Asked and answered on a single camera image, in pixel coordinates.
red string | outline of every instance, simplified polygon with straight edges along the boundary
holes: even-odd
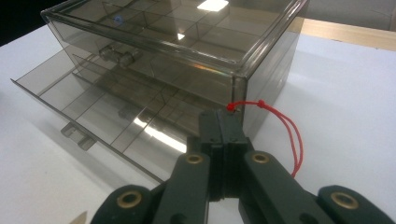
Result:
[[[298,131],[297,126],[294,124],[294,122],[289,119],[286,115],[282,114],[281,112],[279,112],[278,110],[276,110],[275,108],[271,107],[270,105],[266,104],[264,102],[264,100],[259,100],[258,102],[253,102],[253,101],[237,101],[237,102],[233,102],[233,103],[229,103],[227,105],[227,110],[229,111],[235,111],[235,108],[238,105],[256,105],[259,108],[263,108],[266,109],[268,111],[270,111],[271,113],[273,113],[275,116],[277,116],[280,121],[282,121],[282,123],[285,125],[288,134],[289,134],[289,138],[290,138],[290,144],[291,144],[291,151],[293,153],[293,159],[294,159],[294,167],[293,167],[293,171],[291,172],[291,176],[295,177],[297,172],[300,170],[301,165],[303,164],[303,158],[304,158],[304,147],[303,147],[303,140],[300,136],[300,132]],[[291,133],[291,129],[289,124],[291,124],[291,126],[293,127],[294,131],[296,132],[297,135],[297,139],[299,142],[299,146],[300,146],[300,154],[299,154],[299,158],[297,159],[297,151],[294,145],[294,139],[293,139],[293,134]]]

box lid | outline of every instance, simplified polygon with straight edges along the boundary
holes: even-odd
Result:
[[[42,12],[196,67],[249,77],[304,0],[72,0]]]

plastic compartment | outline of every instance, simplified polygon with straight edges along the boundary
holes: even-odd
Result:
[[[305,0],[69,0],[42,16],[64,50],[16,84],[127,160],[165,180],[198,115],[274,102]],[[254,137],[265,116],[236,112]]]

white tabletop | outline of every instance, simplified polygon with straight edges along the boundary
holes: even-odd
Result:
[[[60,48],[47,27],[0,48],[0,223],[70,223],[84,211],[90,221],[112,190],[156,185],[100,144],[88,153],[80,150],[60,133],[65,119],[9,80]],[[393,220],[395,64],[395,51],[302,35],[275,103],[303,135],[304,163],[296,176],[303,188],[313,193],[330,185],[354,189]],[[291,169],[290,142],[274,116],[253,144]],[[211,205],[209,223],[241,223],[236,201]]]

hole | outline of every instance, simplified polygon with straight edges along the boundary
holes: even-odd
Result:
[[[254,154],[253,160],[258,163],[267,163],[270,159],[264,154]]]
[[[358,201],[356,201],[356,199],[349,194],[343,192],[334,192],[330,197],[336,204],[346,209],[356,209],[359,207]]]
[[[125,203],[132,203],[137,199],[136,195],[128,194],[122,198],[122,201]]]
[[[307,213],[300,214],[300,221],[304,224],[318,224],[317,219]]]
[[[171,216],[170,224],[184,224],[187,218],[183,214],[174,214]]]
[[[191,164],[197,164],[202,162],[203,160],[204,158],[202,158],[202,156],[199,155],[190,155],[187,157],[187,162]]]
[[[140,204],[142,201],[142,194],[136,190],[130,190],[120,195],[117,198],[117,204],[121,208],[132,208]]]

